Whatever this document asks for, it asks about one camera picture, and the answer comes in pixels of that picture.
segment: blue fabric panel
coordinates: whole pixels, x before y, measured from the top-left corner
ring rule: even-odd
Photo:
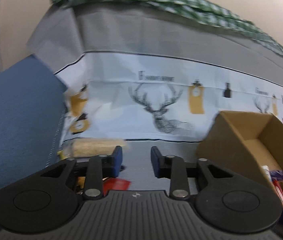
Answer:
[[[0,73],[0,188],[56,161],[64,90],[33,56]]]

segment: open cardboard box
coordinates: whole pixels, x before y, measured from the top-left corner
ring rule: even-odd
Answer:
[[[283,170],[283,123],[273,114],[221,111],[196,155],[276,193],[261,166]]]

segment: deer print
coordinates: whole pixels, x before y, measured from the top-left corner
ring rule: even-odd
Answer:
[[[177,93],[172,86],[169,86],[172,92],[172,97],[168,99],[168,96],[165,95],[165,101],[160,104],[160,108],[154,110],[151,103],[147,101],[147,93],[144,93],[142,97],[139,96],[139,89],[142,85],[143,83],[138,85],[134,92],[132,91],[132,88],[129,88],[129,95],[136,103],[144,106],[144,110],[153,115],[154,125],[160,132],[179,134],[181,131],[193,129],[193,126],[190,123],[183,123],[179,120],[168,120],[164,117],[164,114],[169,110],[167,107],[176,103],[183,93],[182,90]]]
[[[257,109],[259,110],[259,112],[261,112],[262,114],[267,114],[267,111],[268,111],[269,107],[271,106],[270,102],[268,101],[265,104],[265,108],[262,109],[261,103],[257,100],[257,98],[254,98],[254,104],[257,107]]]

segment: gingham fabric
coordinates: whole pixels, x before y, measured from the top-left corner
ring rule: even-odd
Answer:
[[[87,2],[113,0],[52,0],[61,7],[70,7]],[[204,25],[232,30],[245,35],[262,46],[283,56],[283,46],[257,28],[252,22],[241,19],[238,15],[207,0],[116,0],[133,2],[142,6],[154,7],[174,13]]]

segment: black bottle print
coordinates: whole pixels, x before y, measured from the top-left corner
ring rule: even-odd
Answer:
[[[231,98],[232,97],[232,91],[229,88],[229,83],[226,83],[226,89],[224,90],[224,97],[225,98]]]

